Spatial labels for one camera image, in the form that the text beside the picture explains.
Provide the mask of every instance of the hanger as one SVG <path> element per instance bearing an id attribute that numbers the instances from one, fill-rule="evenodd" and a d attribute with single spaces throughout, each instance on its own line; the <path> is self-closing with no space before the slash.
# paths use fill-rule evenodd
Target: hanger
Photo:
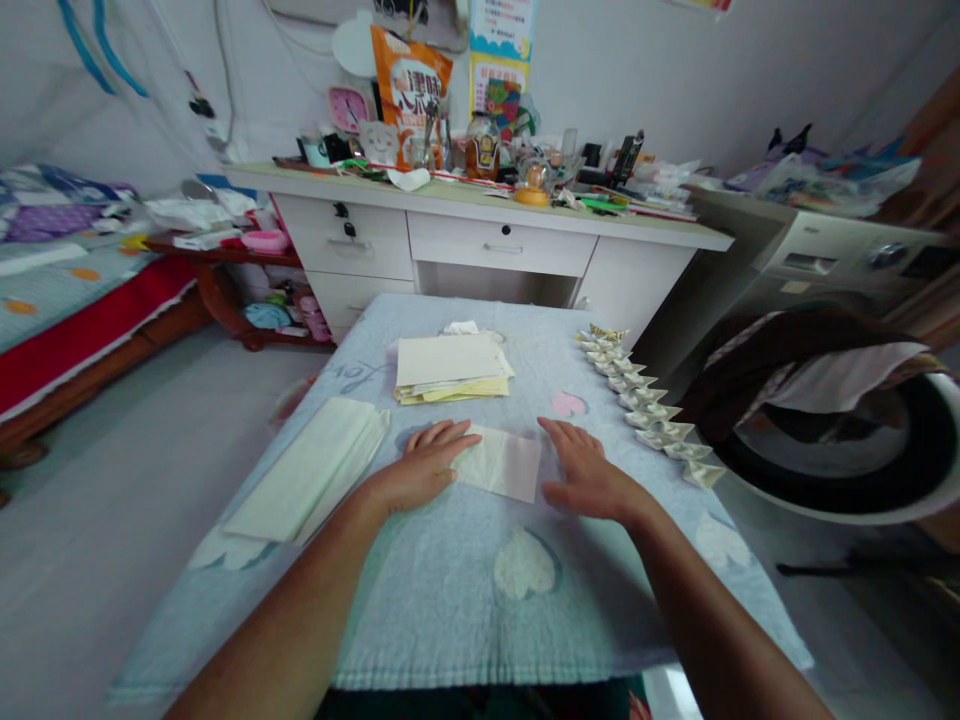
<path id="1" fill-rule="evenodd" d="M 73 46 L 77 49 L 77 54 L 80 56 L 83 66 L 87 69 L 87 72 L 93 76 L 93 79 L 97 81 L 101 90 L 107 93 L 107 95 L 116 95 L 117 91 L 113 85 L 110 84 L 107 76 L 103 70 L 100 69 L 94 56 L 90 50 L 87 49 L 86 43 L 83 41 L 83 36 L 77 27 L 77 18 L 73 13 L 73 7 L 70 5 L 70 0 L 57 0 L 57 4 L 60 6 L 60 13 L 63 15 L 63 24 L 67 29 L 67 34 L 70 35 L 70 39 L 73 41 Z M 120 62 L 120 58 L 117 57 L 117 54 L 110 46 L 110 40 L 107 38 L 106 20 L 104 0 L 93 0 L 93 30 L 97 42 L 100 43 L 100 49 L 103 52 L 104 58 L 106 58 L 110 67 L 113 68 L 113 71 L 119 75 L 127 85 L 133 88 L 137 95 L 145 98 L 150 97 L 144 87 L 127 72 L 127 69 Z"/>

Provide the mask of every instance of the hand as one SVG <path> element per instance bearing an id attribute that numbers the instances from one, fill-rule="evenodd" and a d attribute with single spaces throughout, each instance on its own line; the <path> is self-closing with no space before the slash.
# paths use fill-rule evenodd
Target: hand
<path id="1" fill-rule="evenodd" d="M 388 515 L 429 504 L 457 479 L 450 469 L 454 458 L 482 439 L 464 435 L 469 429 L 469 420 L 444 420 L 414 433 L 403 457 L 371 476 L 364 490 Z"/>
<path id="2" fill-rule="evenodd" d="M 557 448 L 567 475 L 566 483 L 543 483 L 548 503 L 627 525 L 646 504 L 654 502 L 633 478 L 607 460 L 603 444 L 586 430 L 547 418 L 537 418 L 537 422 Z"/>

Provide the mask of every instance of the white desk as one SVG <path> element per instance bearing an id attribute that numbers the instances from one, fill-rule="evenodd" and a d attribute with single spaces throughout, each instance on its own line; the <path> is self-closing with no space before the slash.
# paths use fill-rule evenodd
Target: white desk
<path id="1" fill-rule="evenodd" d="M 696 251 L 733 242 L 692 223 L 534 208 L 464 183 L 405 193 L 270 163 L 225 172 L 272 194 L 338 342 L 376 295 L 407 292 L 590 309 L 630 328 L 631 347 Z"/>

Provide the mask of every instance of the pink bowl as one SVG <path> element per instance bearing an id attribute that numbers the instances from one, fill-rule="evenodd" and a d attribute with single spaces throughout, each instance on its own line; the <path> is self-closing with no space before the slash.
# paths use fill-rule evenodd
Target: pink bowl
<path id="1" fill-rule="evenodd" d="M 263 255 L 285 255 L 290 238 L 281 230 L 254 230 L 244 233 L 241 242 L 253 252 Z"/>

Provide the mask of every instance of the pink heart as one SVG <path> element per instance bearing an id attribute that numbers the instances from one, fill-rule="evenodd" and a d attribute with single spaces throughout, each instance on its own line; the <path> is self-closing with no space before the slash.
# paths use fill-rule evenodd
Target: pink heart
<path id="1" fill-rule="evenodd" d="M 565 393 L 562 390 L 556 394 L 550 402 L 553 411 L 560 417 L 573 417 L 574 415 L 586 415 L 588 412 L 587 403 L 576 395 Z"/>

